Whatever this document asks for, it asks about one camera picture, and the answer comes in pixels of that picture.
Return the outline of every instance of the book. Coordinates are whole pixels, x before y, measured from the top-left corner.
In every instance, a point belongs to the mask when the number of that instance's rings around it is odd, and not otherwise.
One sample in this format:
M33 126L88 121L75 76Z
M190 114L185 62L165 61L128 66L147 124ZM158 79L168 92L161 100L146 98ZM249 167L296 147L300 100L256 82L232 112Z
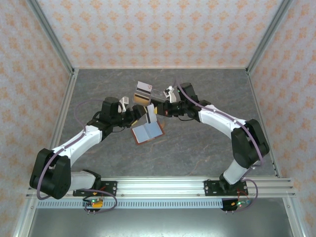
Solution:
M131 131L138 145L164 135L164 131L158 121L132 128Z

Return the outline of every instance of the black mounting plate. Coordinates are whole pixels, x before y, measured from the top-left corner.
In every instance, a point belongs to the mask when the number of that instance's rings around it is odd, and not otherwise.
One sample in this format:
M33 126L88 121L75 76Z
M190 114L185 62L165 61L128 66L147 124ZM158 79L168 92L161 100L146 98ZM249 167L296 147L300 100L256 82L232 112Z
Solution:
M219 186L219 180L206 180L204 181L204 192L205 196L238 196L237 190L244 191L248 195L247 183L239 182L234 186L233 190L224 190Z
M104 187L104 186L105 186L105 188L103 189L103 191L111 193L114 196L117 195L117 189L118 189L118 182L117 181L101 181L101 187ZM74 190L74 192L73 192L74 197L87 197L90 195L93 195L92 192L85 192L85 191L81 191L81 190ZM102 195L101 193L97 193L96 195L93 195L93 196L100 197L101 195Z

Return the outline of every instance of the wire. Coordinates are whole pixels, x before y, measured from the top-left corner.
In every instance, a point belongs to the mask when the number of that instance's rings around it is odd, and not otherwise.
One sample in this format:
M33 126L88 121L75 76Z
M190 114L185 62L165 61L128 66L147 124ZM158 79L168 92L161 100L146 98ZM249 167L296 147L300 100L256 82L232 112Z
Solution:
M245 207L245 208L243 208L243 209L240 209L240 210L236 210L236 211L228 211L228 212L230 212L230 213L241 212L241 211L247 210L248 208L250 208L250 207L254 204L254 202L255 202L255 201L257 200L257 198L258 198L259 190L258 190L258 186L257 186L257 184L255 183L255 181L253 181L252 179L243 179L242 181L249 181L249 182L253 183L253 185L254 185L255 188L256 188L256 196L255 196L254 200L253 200L247 207Z
M86 133L86 129L85 129L84 124L83 124L83 123L78 119L78 117L77 117L77 109L78 109L81 105L86 104L86 103L88 103L88 102L92 102L92 101L98 101L98 102L101 101L101 102L103 102L103 100L92 99L92 100L85 100L85 101L82 101L81 103L79 103L79 104L76 105L75 110L74 110L74 117L75 117L75 119L77 120L77 122L83 127L83 132L82 132L82 134L80 135L80 137L78 137L77 139L75 139L74 141L72 141L71 143L69 143L68 145L66 145L64 148L61 148L59 151L57 151L57 152L48 160L48 162L47 162L47 164L45 165L45 167L44 167L42 173L40 174L39 183L38 183L37 190L36 190L36 196L37 196L37 198L38 198L39 200L45 200L45 199L47 199L47 198L50 197L50 195L47 195L47 196L45 196L45 197L41 197L41 196L40 196L40 187L41 187L41 184L42 184L42 182L43 182L44 175L45 175L45 173L47 172L47 170L48 170L50 164L54 161L54 159L55 159L62 151L64 151L64 150L67 149L68 147L72 146L72 145L75 144L76 142L80 141L80 140L84 137L84 135L85 135L85 133Z
M88 200L87 198L93 197L93 195L86 196L82 199L82 201L91 202L91 200Z
M108 192L106 192L106 191L95 190L95 189L80 189L80 191L102 193L102 194L106 194L106 195L108 195L108 196L114 198L115 204L114 204L112 207L107 208L107 209L104 209L104 210L100 210L100 211L98 211L98 212L93 212L94 214L100 214L100 213L103 213L103 212L111 211L111 210L113 210L113 209L118 205L118 200L117 200L117 198L116 198L113 194L108 193ZM87 209L87 205L88 205L88 203L85 204L84 210L89 214L90 211Z
M245 196L248 198L248 200L249 200L249 197L248 197L248 194L246 193L246 192L244 192L244 191L242 191L242 190L237 190L238 192L239 192L239 194L238 194L238 200L239 200L239 197L240 197L240 193L242 193L242 194L245 194Z
M178 82L177 79L175 79L174 84L177 84L177 86L178 86L179 90L181 91L181 93L182 93L190 102L192 102L192 103L195 104L196 106L198 106L198 107L200 107L200 108L202 108L202 109L211 111L211 112L213 112L213 113L217 113L217 114L219 114L219 115L222 115L222 116L226 117L227 119L233 121L234 123L238 124L238 125L246 132L246 134L248 135L248 137L249 137L250 140L252 141L252 144L254 145L254 147L255 147L255 149L256 149L256 151L257 151L257 154L258 154L258 156L259 156L260 165L263 165L263 163L264 163L264 162L263 162L263 158L262 158L262 155L261 155L261 153L260 153L259 147L258 147L258 145L257 145L257 143L256 143L256 141L255 141L255 139L253 138L253 136L251 135L251 133L248 131L248 129L247 129L244 125L241 124L241 122L239 122L237 119L235 119L235 118L229 116L228 114L226 114L226 113L224 113L224 112L222 112L222 111L213 110L213 109L211 109L211 108L208 108L208 107L206 107L206 106L200 105L199 103L195 102L193 99L191 99L191 98L184 92L184 90L182 89L182 87L181 87L181 85L180 85L180 83Z
M122 130L120 130L120 131L113 131L113 132L122 132L124 129L126 129L126 127L124 127Z
M94 114L94 116L92 117L92 119L97 119L97 116L101 113L101 111L98 111Z
M106 186L103 186L102 188L100 188L100 190L104 191L105 188L106 188Z
M192 120L194 120L194 118L191 118L191 119L181 119L180 117L178 117L178 119L179 119L180 121L192 121Z

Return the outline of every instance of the table surface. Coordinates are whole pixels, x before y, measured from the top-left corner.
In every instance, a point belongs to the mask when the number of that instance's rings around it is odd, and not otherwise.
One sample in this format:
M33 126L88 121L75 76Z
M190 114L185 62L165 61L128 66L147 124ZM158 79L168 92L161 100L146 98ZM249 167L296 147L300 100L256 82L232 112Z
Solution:
M137 81L164 90L177 78L190 82L200 100L240 119L257 119L254 98L245 70L233 69L102 69L79 70L60 144L81 131L74 108L81 101L128 96L132 102ZM79 108L85 123L101 110L101 102ZM131 129L110 134L89 149L73 165L72 171L89 169L102 176L219 176L233 160L230 139L211 126L178 118L158 118L165 123L165 135L137 145ZM270 155L251 175L274 175Z

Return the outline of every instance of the patterned wallpaper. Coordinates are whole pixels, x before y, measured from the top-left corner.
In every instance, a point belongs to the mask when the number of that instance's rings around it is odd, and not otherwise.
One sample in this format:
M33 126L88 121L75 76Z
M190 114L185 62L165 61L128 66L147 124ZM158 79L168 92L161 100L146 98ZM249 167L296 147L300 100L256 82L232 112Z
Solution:
M251 75L283 176L316 233L316 5L294 0Z
M69 76L25 0L0 2L0 31L0 236L11 237Z
M245 68L281 0L39 0L74 67Z

